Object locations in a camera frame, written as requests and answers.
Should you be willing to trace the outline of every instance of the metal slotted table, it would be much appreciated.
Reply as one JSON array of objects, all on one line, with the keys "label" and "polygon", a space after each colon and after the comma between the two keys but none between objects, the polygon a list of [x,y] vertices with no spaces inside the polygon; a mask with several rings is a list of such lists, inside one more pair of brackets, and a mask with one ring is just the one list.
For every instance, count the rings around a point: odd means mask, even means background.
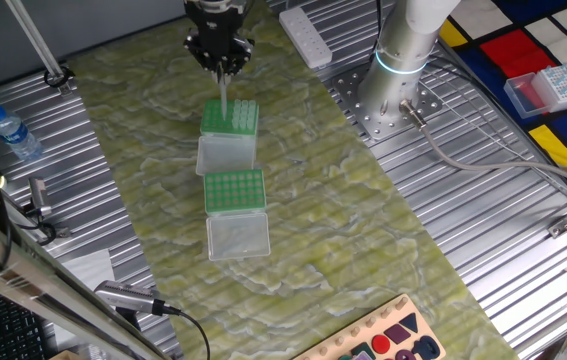
[{"label": "metal slotted table", "polygon": [[[519,356],[532,356],[564,333],[567,319],[548,327],[567,313],[567,234],[553,239],[548,232],[567,214],[567,195],[556,188],[564,183],[524,168],[450,168],[412,127],[383,141],[371,140],[360,120],[345,109],[332,81],[369,59],[377,33],[374,1],[268,3],[276,12],[286,3],[306,11],[334,54],[317,75]],[[431,72],[424,74],[422,83],[455,110],[444,106],[427,118],[434,138],[449,155],[467,163],[508,161],[517,154],[545,161],[526,134],[474,86],[446,72]],[[80,94],[61,97],[41,78],[37,74],[0,87],[0,104],[18,111],[47,149],[43,160],[23,164],[0,145],[0,169],[9,181],[6,190],[23,204],[29,195],[27,178],[44,177],[54,204],[50,221],[72,231],[71,239],[57,240],[47,250],[65,261],[107,248],[117,280],[153,286]],[[503,148],[505,142],[509,149]],[[164,351],[178,348],[167,318],[144,316],[139,323]]]}]

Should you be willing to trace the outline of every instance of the water bottle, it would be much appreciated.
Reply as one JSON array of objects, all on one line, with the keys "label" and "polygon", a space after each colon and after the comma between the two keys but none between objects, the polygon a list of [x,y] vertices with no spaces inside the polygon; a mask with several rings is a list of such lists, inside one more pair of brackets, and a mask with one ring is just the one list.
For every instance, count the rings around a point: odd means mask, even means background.
[{"label": "water bottle", "polygon": [[27,130],[21,118],[1,106],[0,137],[21,160],[36,160],[43,154],[41,143]]}]

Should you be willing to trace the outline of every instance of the green marble-pattern mat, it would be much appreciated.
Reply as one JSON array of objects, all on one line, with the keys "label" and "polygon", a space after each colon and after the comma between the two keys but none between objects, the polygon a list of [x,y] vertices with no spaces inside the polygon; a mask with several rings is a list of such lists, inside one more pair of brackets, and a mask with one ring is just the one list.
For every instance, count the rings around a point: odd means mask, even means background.
[{"label": "green marble-pattern mat", "polygon": [[[242,29],[254,58],[228,99],[260,105],[272,254],[208,260],[194,171],[203,107],[219,90],[182,46],[191,26],[70,65],[158,289],[201,321],[212,358],[291,358],[405,292],[447,359],[515,359],[263,1]],[[186,358],[203,359],[196,328],[172,323]]]}]

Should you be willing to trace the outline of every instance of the yellow stripe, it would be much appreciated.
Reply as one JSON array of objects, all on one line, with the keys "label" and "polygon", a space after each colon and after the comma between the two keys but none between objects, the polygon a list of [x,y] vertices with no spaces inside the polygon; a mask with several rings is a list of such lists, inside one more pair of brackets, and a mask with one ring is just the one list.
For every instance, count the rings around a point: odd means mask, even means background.
[{"label": "yellow stripe", "polygon": [[451,47],[463,45],[467,43],[467,40],[461,35],[461,33],[452,25],[449,20],[445,20],[443,26],[441,27],[441,38]]},{"label": "yellow stripe", "polygon": [[567,166],[567,148],[545,125],[530,131],[530,135],[561,166]]}]

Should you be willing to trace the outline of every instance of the white tip rack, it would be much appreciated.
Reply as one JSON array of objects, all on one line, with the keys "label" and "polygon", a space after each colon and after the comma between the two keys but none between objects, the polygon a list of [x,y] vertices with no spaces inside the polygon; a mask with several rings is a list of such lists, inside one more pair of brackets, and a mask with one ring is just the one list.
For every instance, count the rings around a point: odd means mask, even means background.
[{"label": "white tip rack", "polygon": [[283,11],[279,22],[308,67],[321,67],[332,61],[332,51],[300,7]]},{"label": "white tip rack", "polygon": [[539,71],[532,80],[532,86],[549,112],[567,109],[567,66]]}]

